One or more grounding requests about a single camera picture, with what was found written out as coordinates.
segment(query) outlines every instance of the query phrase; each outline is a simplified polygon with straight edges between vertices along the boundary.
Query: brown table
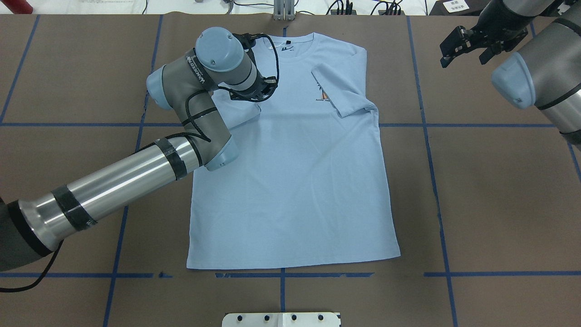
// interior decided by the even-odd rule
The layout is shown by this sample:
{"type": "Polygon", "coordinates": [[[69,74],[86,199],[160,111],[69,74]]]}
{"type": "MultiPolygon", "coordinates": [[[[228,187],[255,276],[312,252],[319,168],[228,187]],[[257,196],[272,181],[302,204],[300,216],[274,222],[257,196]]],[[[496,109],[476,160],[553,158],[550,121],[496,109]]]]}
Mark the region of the brown table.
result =
{"type": "MultiPolygon", "coordinates": [[[[535,21],[538,33],[549,20],[535,21]]],[[[368,50],[402,256],[192,271],[191,176],[67,239],[38,287],[0,294],[2,326],[220,326],[227,312],[335,311],[343,326],[581,325],[581,173],[558,131],[489,82],[507,54],[444,70],[474,17],[0,16],[0,194],[33,199],[181,130],[145,79],[200,32],[316,31],[368,50]]],[[[34,280],[47,258],[0,273],[34,280]]]]}

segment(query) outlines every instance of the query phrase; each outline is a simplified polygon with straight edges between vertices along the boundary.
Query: white metal bracket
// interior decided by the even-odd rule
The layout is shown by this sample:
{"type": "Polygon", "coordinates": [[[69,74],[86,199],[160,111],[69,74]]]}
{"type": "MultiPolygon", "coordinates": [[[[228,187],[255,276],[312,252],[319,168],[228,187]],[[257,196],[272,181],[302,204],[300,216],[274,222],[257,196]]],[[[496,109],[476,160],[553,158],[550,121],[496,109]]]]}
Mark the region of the white metal bracket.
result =
{"type": "Polygon", "coordinates": [[[295,0],[274,0],[274,20],[294,20],[295,0]]]}
{"type": "Polygon", "coordinates": [[[227,314],[222,327],[340,327],[341,314],[335,312],[279,312],[227,314]]]}

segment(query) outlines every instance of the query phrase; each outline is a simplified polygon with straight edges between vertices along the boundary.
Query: black electrical tape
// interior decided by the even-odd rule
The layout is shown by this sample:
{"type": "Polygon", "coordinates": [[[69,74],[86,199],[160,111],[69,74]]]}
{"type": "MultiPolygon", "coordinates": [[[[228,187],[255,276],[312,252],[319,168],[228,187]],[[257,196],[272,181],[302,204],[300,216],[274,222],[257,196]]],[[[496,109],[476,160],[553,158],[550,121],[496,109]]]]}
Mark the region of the black electrical tape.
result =
{"type": "Polygon", "coordinates": [[[165,137],[158,138],[154,143],[163,152],[163,155],[166,156],[167,162],[170,163],[175,174],[175,180],[184,178],[188,174],[188,171],[174,146],[165,137]]]}
{"type": "Polygon", "coordinates": [[[575,93],[579,92],[580,90],[581,90],[581,83],[579,83],[576,87],[571,89],[571,91],[563,94],[562,96],[558,97],[557,99],[549,102],[548,104],[538,106],[537,108],[539,110],[545,110],[545,109],[551,108],[552,106],[556,106],[556,105],[560,104],[561,102],[567,100],[571,95],[574,95],[575,93]]]}
{"type": "Polygon", "coordinates": [[[574,132],[567,133],[567,134],[561,133],[561,135],[563,135],[563,137],[567,140],[567,142],[569,142],[573,145],[581,144],[581,130],[574,131],[574,132]]]}
{"type": "Polygon", "coordinates": [[[581,26],[575,24],[574,22],[564,19],[564,18],[557,18],[553,21],[553,23],[561,24],[563,26],[569,27],[573,32],[577,33],[577,35],[581,36],[581,26]]]}
{"type": "Polygon", "coordinates": [[[188,62],[189,68],[192,70],[194,76],[198,78],[198,81],[206,91],[216,91],[218,90],[218,85],[210,77],[204,65],[198,59],[196,54],[196,49],[192,48],[185,54],[185,59],[188,62]]]}
{"type": "Polygon", "coordinates": [[[8,214],[12,219],[12,223],[26,242],[30,248],[34,250],[38,255],[41,257],[46,257],[52,251],[49,250],[34,234],[32,228],[26,222],[22,211],[20,210],[20,206],[18,205],[18,201],[11,202],[7,205],[8,214]]]}
{"type": "Polygon", "coordinates": [[[66,185],[57,187],[51,193],[63,215],[76,230],[85,230],[97,224],[66,185]]]}
{"type": "Polygon", "coordinates": [[[240,84],[242,84],[242,83],[246,82],[246,80],[248,79],[248,77],[250,77],[250,74],[252,74],[252,71],[253,71],[253,70],[254,70],[254,69],[252,69],[252,68],[251,68],[251,69],[248,71],[248,75],[246,75],[246,77],[244,77],[244,79],[243,79],[242,81],[240,81],[240,83],[236,83],[236,84],[229,84],[229,85],[230,85],[230,86],[237,86],[237,85],[240,85],[240,84]]]}

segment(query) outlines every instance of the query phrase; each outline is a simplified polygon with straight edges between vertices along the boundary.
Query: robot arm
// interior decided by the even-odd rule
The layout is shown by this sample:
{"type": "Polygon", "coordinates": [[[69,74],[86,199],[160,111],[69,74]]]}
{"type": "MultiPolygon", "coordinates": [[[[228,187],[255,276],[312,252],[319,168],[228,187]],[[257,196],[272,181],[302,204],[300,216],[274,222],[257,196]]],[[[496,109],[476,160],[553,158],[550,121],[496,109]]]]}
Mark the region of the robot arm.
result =
{"type": "Polygon", "coordinates": [[[196,48],[148,77],[150,95],[162,108],[175,110],[184,133],[159,138],[36,200],[6,205],[0,199],[0,271],[47,256],[65,237],[200,166],[215,170],[233,161],[238,149],[209,91],[225,88],[218,86],[224,82],[234,100],[260,102],[272,95],[278,76],[263,78],[251,58],[250,48],[260,37],[267,36],[212,27],[196,48]]]}
{"type": "Polygon", "coordinates": [[[508,58],[492,83],[513,105],[535,105],[581,150],[581,3],[508,58]]]}
{"type": "Polygon", "coordinates": [[[440,44],[443,68],[462,54],[485,48],[480,63],[485,64],[503,51],[512,51],[527,35],[526,26],[553,0],[492,0],[484,8],[476,26],[457,26],[440,44]]]}
{"type": "MultiPolygon", "coordinates": [[[[485,64],[501,51],[513,50],[528,34],[528,25],[552,0],[492,0],[478,23],[456,29],[440,44],[446,68],[461,54],[486,48],[485,64]]],[[[492,74],[495,88],[524,109],[535,105],[581,150],[581,3],[514,53],[492,74]]]]}

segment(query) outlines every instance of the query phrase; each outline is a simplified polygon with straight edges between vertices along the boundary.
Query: blue tape line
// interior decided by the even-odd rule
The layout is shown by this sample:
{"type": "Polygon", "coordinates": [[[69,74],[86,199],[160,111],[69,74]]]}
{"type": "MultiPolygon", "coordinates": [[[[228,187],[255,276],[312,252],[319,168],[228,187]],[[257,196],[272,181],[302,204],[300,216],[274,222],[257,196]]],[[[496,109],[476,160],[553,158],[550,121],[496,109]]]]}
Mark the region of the blue tape line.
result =
{"type": "MultiPolygon", "coordinates": [[[[153,53],[151,58],[151,68],[149,73],[153,73],[153,67],[155,66],[155,59],[157,57],[157,47],[159,45],[159,35],[162,31],[163,15],[159,15],[159,21],[157,23],[157,33],[155,36],[155,44],[153,46],[153,53]]],[[[144,130],[145,115],[147,114],[147,104],[149,99],[149,93],[145,93],[144,99],[144,112],[141,115],[141,120],[139,121],[139,133],[137,134],[137,141],[135,142],[135,152],[139,150],[141,145],[141,136],[144,130]]],[[[119,258],[121,257],[121,246],[123,245],[123,236],[125,234],[125,225],[127,223],[127,213],[129,207],[125,206],[123,210],[123,218],[121,220],[121,229],[119,231],[119,239],[117,241],[117,251],[115,253],[115,263],[113,264],[113,276],[111,277],[111,285],[109,286],[109,296],[107,297],[107,307],[105,309],[105,317],[103,318],[103,327],[107,327],[109,324],[109,315],[111,313],[111,304],[113,303],[113,293],[115,291],[115,280],[117,278],[117,269],[119,268],[119,258]]]]}
{"type": "Polygon", "coordinates": [[[12,127],[138,127],[139,123],[2,123],[12,127]]]}
{"type": "Polygon", "coordinates": [[[573,164],[575,165],[575,170],[577,171],[577,177],[581,182],[581,169],[579,168],[579,162],[577,161],[577,156],[575,155],[575,150],[573,150],[573,146],[570,143],[567,143],[569,146],[569,152],[571,153],[571,158],[573,158],[573,164]]]}
{"type": "Polygon", "coordinates": [[[530,23],[530,34],[533,38],[537,37],[537,32],[535,31],[535,24],[533,22],[530,23]]]}
{"type": "Polygon", "coordinates": [[[286,284],[286,269],[281,268],[281,312],[286,312],[286,294],[285,294],[285,284],[286,284]]]}
{"type": "Polygon", "coordinates": [[[468,271],[425,272],[424,277],[581,276],[581,271],[468,271]]]}
{"type": "Polygon", "coordinates": [[[553,124],[452,124],[452,123],[380,123],[379,127],[517,127],[517,128],[553,128],[553,124]]]}
{"type": "MultiPolygon", "coordinates": [[[[284,272],[285,278],[369,278],[373,272],[284,272]]],[[[217,273],[216,278],[280,278],[278,272],[230,272],[217,273]]]]}
{"type": "Polygon", "coordinates": [[[173,276],[164,273],[163,271],[158,274],[159,278],[173,278],[173,276]]]}
{"type": "MultiPolygon", "coordinates": [[[[0,123],[11,127],[140,127],[141,123],[0,123]]],[[[180,123],[143,123],[145,127],[182,127],[180,123]]]]}
{"type": "Polygon", "coordinates": [[[111,313],[111,305],[113,304],[113,293],[115,291],[115,281],[117,279],[117,270],[119,268],[119,258],[121,257],[121,246],[123,245],[123,235],[125,233],[125,223],[127,222],[128,212],[129,207],[125,206],[125,208],[123,208],[123,217],[121,219],[119,238],[117,239],[117,250],[115,251],[115,262],[113,264],[111,284],[109,285],[109,295],[107,296],[107,306],[105,308],[105,317],[103,318],[103,327],[106,327],[109,323],[109,314],[111,313]]]}
{"type": "Polygon", "coordinates": [[[426,123],[427,127],[517,127],[517,128],[552,128],[553,124],[444,124],[426,123]]]}
{"type": "Polygon", "coordinates": [[[115,278],[153,278],[152,273],[118,273],[115,278]]]}
{"type": "MultiPolygon", "coordinates": [[[[447,273],[450,272],[450,264],[448,262],[448,252],[446,250],[446,237],[444,235],[444,224],[442,223],[442,211],[440,209],[440,198],[437,192],[437,185],[436,185],[436,175],[434,173],[433,167],[433,160],[432,160],[432,149],[430,147],[429,136],[428,136],[428,126],[426,124],[426,114],[424,111],[424,100],[422,98],[422,90],[419,84],[419,72],[418,72],[418,63],[415,57],[415,48],[414,48],[414,37],[411,31],[411,20],[409,16],[406,16],[407,19],[407,31],[410,36],[410,48],[411,48],[411,59],[414,64],[414,75],[415,75],[415,85],[418,91],[418,101],[419,101],[419,111],[422,116],[422,124],[424,128],[424,140],[426,144],[426,150],[428,152],[428,164],[430,168],[430,176],[432,178],[432,190],[434,193],[434,197],[436,198],[436,208],[437,208],[437,219],[440,225],[440,243],[442,245],[442,254],[444,257],[444,268],[447,273]]],[[[458,318],[456,315],[456,304],[454,300],[454,291],[452,288],[452,278],[450,276],[446,276],[446,282],[448,285],[448,297],[450,298],[450,309],[452,314],[452,322],[454,327],[458,326],[458,318]]]]}
{"type": "MultiPolygon", "coordinates": [[[[0,278],[38,278],[39,272],[0,272],[0,278]]],[[[50,272],[46,278],[111,278],[111,273],[50,272]]]]}
{"type": "MultiPolygon", "coordinates": [[[[0,278],[38,278],[39,272],[0,272],[0,278]]],[[[112,273],[50,272],[46,278],[111,278],[112,273]]],[[[153,278],[152,273],[118,273],[117,278],[153,278]]]]}
{"type": "Polygon", "coordinates": [[[24,60],[26,59],[26,55],[28,54],[28,49],[30,49],[30,44],[33,41],[34,32],[36,32],[36,28],[38,26],[38,21],[40,20],[40,15],[37,15],[36,19],[34,20],[33,29],[30,31],[30,35],[28,36],[28,41],[26,42],[26,46],[24,47],[24,52],[22,52],[22,57],[20,57],[20,63],[18,64],[18,68],[16,69],[16,74],[14,74],[14,79],[12,80],[12,85],[10,85],[10,90],[8,91],[8,96],[6,97],[6,101],[4,102],[4,107],[2,108],[2,113],[0,114],[0,123],[4,120],[4,116],[6,116],[6,111],[8,110],[8,105],[10,104],[10,99],[12,98],[12,93],[14,92],[14,88],[16,87],[16,82],[18,81],[18,76],[20,76],[20,71],[22,70],[22,66],[24,65],[24,60]]]}
{"type": "MultiPolygon", "coordinates": [[[[155,45],[153,46],[153,54],[151,57],[151,68],[149,74],[153,73],[153,68],[155,67],[155,59],[157,57],[157,46],[159,45],[159,35],[162,32],[163,15],[159,15],[159,21],[157,23],[157,34],[155,37],[155,45]]],[[[135,152],[139,151],[139,146],[141,145],[141,135],[144,130],[145,115],[147,114],[147,106],[149,103],[149,92],[145,93],[144,99],[144,113],[141,115],[141,120],[139,121],[139,133],[137,134],[137,142],[135,144],[135,152]]]]}

